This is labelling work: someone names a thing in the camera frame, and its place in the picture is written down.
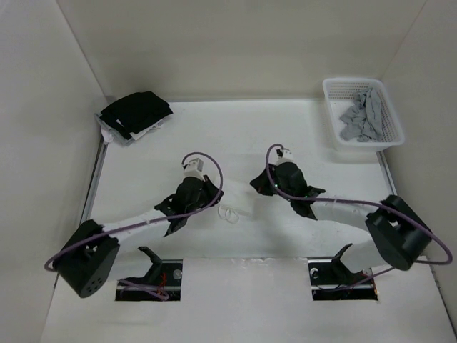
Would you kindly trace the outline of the white tank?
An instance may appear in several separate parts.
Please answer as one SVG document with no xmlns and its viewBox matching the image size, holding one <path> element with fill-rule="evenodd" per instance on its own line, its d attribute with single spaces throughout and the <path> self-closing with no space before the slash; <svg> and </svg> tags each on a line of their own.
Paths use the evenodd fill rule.
<svg viewBox="0 0 457 343">
<path fill-rule="evenodd" d="M 151 125 L 150 127 L 144 129 L 143 131 L 140 131 L 138 134 L 131 132 L 130 137 L 127 139 L 133 138 L 134 142 L 138 141 L 141 137 L 148 134 L 149 132 L 153 132 L 153 131 L 160 129 L 163 126 L 163 124 L 164 124 L 164 120 L 161 120 L 161 121 L 158 121 L 157 123 L 155 123 L 154 125 Z"/>
<path fill-rule="evenodd" d="M 224 178 L 222 191 L 224 194 L 216 206 L 219 219 L 229 224 L 253 220 L 257 193 L 248 182 Z"/>
</svg>

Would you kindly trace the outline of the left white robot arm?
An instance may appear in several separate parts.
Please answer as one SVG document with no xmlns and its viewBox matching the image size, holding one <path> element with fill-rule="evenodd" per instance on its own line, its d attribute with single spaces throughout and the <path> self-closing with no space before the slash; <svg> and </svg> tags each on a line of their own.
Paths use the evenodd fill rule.
<svg viewBox="0 0 457 343">
<path fill-rule="evenodd" d="M 115 279 L 126 289 L 141 290 L 162 301 L 168 293 L 154 283 L 161 276 L 162 259 L 146 246 L 145 234 L 158 232 L 167 237 L 183 228 L 188 218 L 219 203 L 224 195 L 206 175 L 186 176 L 176 191 L 151 211 L 117 223 L 82 222 L 46 268 L 57 272 L 81 298 L 99 291 Z M 128 267 L 118 267 L 118 254 L 128 244 L 147 256 L 127 275 Z"/>
</svg>

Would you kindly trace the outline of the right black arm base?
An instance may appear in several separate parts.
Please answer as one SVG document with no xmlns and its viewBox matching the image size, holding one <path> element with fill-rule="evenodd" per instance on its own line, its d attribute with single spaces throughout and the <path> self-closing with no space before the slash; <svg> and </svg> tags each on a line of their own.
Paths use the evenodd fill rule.
<svg viewBox="0 0 457 343">
<path fill-rule="evenodd" d="M 377 300 L 372 271 L 350 272 L 341 262 L 343 253 L 351 246 L 347 244 L 333 257 L 308 260 L 311 296 L 314 301 Z"/>
</svg>

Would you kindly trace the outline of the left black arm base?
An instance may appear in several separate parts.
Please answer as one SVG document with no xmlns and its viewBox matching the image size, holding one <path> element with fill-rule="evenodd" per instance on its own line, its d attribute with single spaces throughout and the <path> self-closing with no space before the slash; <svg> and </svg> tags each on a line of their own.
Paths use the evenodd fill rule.
<svg viewBox="0 0 457 343">
<path fill-rule="evenodd" d="M 117 302 L 179 302 L 184 261 L 162 259 L 149 247 L 139 247 L 143 264 L 127 262 L 127 275 L 117 281 Z"/>
</svg>

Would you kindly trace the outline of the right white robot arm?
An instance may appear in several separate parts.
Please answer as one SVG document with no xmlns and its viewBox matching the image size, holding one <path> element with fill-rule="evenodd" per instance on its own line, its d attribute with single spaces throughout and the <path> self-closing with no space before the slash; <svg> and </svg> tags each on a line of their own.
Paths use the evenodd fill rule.
<svg viewBox="0 0 457 343">
<path fill-rule="evenodd" d="M 338 282 L 349 282 L 364 269 L 386 264 L 407 271 L 431 242 L 423 230 L 385 209 L 319 201 L 331 195 L 307 184 L 293 162 L 269 164 L 250 185 L 264 196 L 281 195 L 301 217 L 349 225 L 371 235 L 366 242 L 345 245 L 335 255 L 331 274 Z"/>
</svg>

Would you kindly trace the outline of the white folded tank top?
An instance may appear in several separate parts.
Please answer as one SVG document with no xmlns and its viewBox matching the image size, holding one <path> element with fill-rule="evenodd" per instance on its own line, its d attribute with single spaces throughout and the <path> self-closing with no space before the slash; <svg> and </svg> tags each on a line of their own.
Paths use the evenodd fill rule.
<svg viewBox="0 0 457 343">
<path fill-rule="evenodd" d="M 163 124 L 164 124 L 164 120 L 161 120 L 161 121 L 158 121 L 157 123 L 155 123 L 154 125 L 151 125 L 150 127 L 144 129 L 143 131 L 140 131 L 138 134 L 131 132 L 130 137 L 127 139 L 133 138 L 134 142 L 138 141 L 141 137 L 148 134 L 149 132 L 153 132 L 153 131 L 160 129 L 163 126 Z"/>
</svg>

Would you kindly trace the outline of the black folded tank top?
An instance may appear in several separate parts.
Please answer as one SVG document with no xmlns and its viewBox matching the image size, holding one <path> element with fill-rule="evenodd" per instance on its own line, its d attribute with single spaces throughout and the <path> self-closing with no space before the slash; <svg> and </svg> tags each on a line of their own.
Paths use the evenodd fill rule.
<svg viewBox="0 0 457 343">
<path fill-rule="evenodd" d="M 152 91 L 129 94 L 101 110 L 99 119 L 125 140 L 172 115 L 168 102 Z"/>
</svg>

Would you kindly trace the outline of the white plastic basket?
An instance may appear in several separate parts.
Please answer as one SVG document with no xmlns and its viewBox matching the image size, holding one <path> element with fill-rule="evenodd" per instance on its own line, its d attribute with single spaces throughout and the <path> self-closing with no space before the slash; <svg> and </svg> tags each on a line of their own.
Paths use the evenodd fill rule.
<svg viewBox="0 0 457 343">
<path fill-rule="evenodd" d="M 381 81 L 367 78 L 329 78 L 322 83 L 325 96 L 331 139 L 336 150 L 344 153 L 368 153 L 383 151 L 391 146 L 399 146 L 405 138 L 398 116 L 388 98 Z M 358 142 L 356 139 L 344 141 L 340 133 L 345 124 L 340 116 L 351 106 L 356 92 L 374 88 L 382 102 L 382 131 L 379 141 Z"/>
</svg>

